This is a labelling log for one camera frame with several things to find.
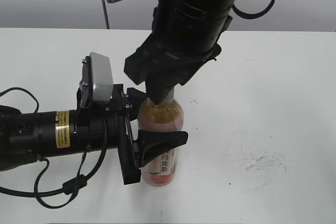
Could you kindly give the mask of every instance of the silver bracket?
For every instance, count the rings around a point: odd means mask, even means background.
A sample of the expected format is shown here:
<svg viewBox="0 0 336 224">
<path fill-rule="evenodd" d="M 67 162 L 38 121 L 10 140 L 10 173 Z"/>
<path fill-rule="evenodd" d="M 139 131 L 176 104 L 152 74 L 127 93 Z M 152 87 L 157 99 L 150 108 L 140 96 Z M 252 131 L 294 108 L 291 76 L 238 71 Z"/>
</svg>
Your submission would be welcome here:
<svg viewBox="0 0 336 224">
<path fill-rule="evenodd" d="M 95 52 L 82 61 L 81 90 L 82 108 L 88 108 L 91 102 L 108 103 L 112 97 L 113 78 L 110 59 Z"/>
</svg>

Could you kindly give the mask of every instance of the bottle label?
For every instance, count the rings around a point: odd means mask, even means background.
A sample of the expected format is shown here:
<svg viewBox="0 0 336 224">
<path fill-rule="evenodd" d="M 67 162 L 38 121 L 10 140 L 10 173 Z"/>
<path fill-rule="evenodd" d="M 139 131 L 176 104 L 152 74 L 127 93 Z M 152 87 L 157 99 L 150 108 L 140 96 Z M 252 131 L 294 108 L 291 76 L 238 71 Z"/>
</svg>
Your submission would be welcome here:
<svg viewBox="0 0 336 224">
<path fill-rule="evenodd" d="M 170 175 L 174 172 L 174 149 L 167 151 L 149 164 L 148 173 L 153 175 Z"/>
</svg>

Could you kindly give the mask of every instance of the screw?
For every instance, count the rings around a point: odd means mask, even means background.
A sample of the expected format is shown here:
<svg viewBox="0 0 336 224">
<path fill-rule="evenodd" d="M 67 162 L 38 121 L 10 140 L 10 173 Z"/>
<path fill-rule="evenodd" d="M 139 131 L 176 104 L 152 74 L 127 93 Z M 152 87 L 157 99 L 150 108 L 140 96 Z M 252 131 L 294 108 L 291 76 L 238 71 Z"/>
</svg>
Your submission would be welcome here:
<svg viewBox="0 0 336 224">
<path fill-rule="evenodd" d="M 87 88 L 89 84 L 86 81 L 80 81 L 79 86 L 82 89 L 82 88 Z"/>
<path fill-rule="evenodd" d="M 131 110 L 131 109 L 132 109 L 132 105 L 131 105 L 131 104 L 126 104 L 126 105 L 125 105 L 125 108 L 126 108 L 127 110 Z"/>
</svg>

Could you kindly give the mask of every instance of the gray wall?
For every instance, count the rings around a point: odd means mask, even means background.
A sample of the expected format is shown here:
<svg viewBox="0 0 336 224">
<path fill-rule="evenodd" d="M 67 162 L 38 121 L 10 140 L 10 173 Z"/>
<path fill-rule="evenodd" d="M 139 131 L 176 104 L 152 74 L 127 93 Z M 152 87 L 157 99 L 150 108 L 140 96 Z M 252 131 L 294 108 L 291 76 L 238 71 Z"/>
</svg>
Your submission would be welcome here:
<svg viewBox="0 0 336 224">
<path fill-rule="evenodd" d="M 269 0 L 237 0 L 246 12 Z M 108 5 L 111 28 L 150 29 L 157 0 L 124 0 Z M 336 0 L 276 0 L 265 17 L 234 16 L 230 30 L 335 31 Z M 0 27 L 104 28 L 100 0 L 0 0 Z"/>
</svg>

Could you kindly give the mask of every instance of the robotic arm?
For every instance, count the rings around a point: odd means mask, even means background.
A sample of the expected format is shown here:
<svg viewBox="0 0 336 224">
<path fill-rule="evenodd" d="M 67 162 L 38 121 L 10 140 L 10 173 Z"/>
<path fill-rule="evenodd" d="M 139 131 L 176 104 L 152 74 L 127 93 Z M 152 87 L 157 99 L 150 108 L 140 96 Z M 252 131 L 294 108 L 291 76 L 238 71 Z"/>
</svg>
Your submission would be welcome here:
<svg viewBox="0 0 336 224">
<path fill-rule="evenodd" d="M 121 0 L 104 0 L 114 3 Z M 124 72 L 135 83 L 145 82 L 146 93 L 134 88 L 123 91 L 122 84 L 114 84 L 109 59 L 91 53 L 82 61 L 82 79 L 77 91 L 77 108 L 71 111 L 21 114 L 19 110 L 0 106 L 0 170 L 46 161 L 46 168 L 38 175 L 34 192 L 15 191 L 0 187 L 0 193 L 36 198 L 48 208 L 60 208 L 71 202 L 80 188 L 99 169 L 106 150 L 117 148 L 124 184 L 140 181 L 140 168 L 160 154 L 181 146 L 187 141 L 186 132 L 138 131 L 134 140 L 130 121 L 138 115 L 140 104 L 149 97 L 160 103 L 175 85 L 189 79 L 221 52 L 217 41 L 226 31 L 233 9 L 240 17 L 257 18 L 267 13 L 268 7 L 257 14 L 246 14 L 234 6 L 235 0 L 159 0 L 154 10 L 152 34 L 125 60 Z M 96 166 L 88 175 L 80 173 L 86 154 L 101 152 Z M 83 153 L 77 176 L 60 189 L 39 192 L 38 183 L 49 166 L 48 157 Z M 42 198 L 57 194 L 71 194 L 67 203 L 50 206 Z"/>
</svg>

